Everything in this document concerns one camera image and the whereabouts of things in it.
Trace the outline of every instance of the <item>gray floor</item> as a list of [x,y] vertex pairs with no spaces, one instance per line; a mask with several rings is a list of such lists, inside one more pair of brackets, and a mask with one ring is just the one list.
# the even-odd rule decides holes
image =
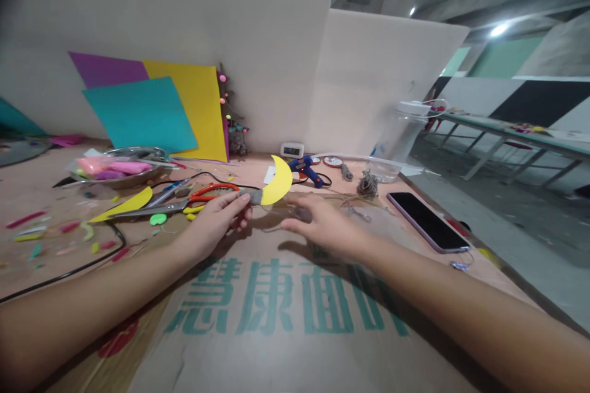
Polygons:
[[410,180],[590,332],[590,200],[570,201],[518,182],[503,185],[509,171],[501,166],[464,181],[477,158],[452,139],[443,150],[435,142],[418,138],[408,162],[442,176]]

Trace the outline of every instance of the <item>metal bowl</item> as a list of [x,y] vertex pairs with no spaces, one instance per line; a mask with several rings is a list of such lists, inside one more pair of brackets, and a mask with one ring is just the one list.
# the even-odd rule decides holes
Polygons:
[[[137,157],[146,158],[150,157],[154,161],[168,161],[168,155],[162,149],[158,147],[147,147],[147,146],[135,146],[135,147],[122,147],[120,149],[113,149],[104,152],[105,154],[114,155],[115,157]],[[129,189],[146,183],[149,180],[159,178],[164,172],[163,166],[152,166],[151,169],[146,170],[137,175],[131,175],[124,178],[117,178],[113,180],[89,180],[83,178],[78,174],[70,172],[69,175],[76,181],[80,181],[87,184],[104,184],[111,189]]]

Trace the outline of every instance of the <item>smartphone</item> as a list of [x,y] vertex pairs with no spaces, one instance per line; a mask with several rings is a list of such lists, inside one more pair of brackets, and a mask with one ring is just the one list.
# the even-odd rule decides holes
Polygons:
[[466,252],[471,246],[449,224],[409,192],[392,192],[387,199],[439,253]]

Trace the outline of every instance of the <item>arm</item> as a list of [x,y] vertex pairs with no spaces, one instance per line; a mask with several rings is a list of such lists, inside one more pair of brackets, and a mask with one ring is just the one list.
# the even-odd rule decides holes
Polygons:
[[366,265],[515,391],[582,392],[590,385],[590,341],[471,276],[376,238],[317,196],[292,201],[313,222],[284,220],[332,253]]
[[249,195],[209,202],[173,243],[0,307],[0,385],[28,391],[246,227]]

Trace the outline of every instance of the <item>orange scissors handle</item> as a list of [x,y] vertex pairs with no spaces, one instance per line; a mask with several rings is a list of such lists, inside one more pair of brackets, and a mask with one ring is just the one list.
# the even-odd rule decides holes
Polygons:
[[202,188],[201,190],[196,191],[193,193],[189,199],[189,204],[191,203],[198,203],[198,202],[206,202],[211,201],[217,198],[217,195],[204,195],[205,193],[211,192],[212,190],[216,189],[232,189],[232,190],[240,190],[239,187],[233,184],[225,184],[225,183],[218,183],[218,184],[211,184],[207,187]]

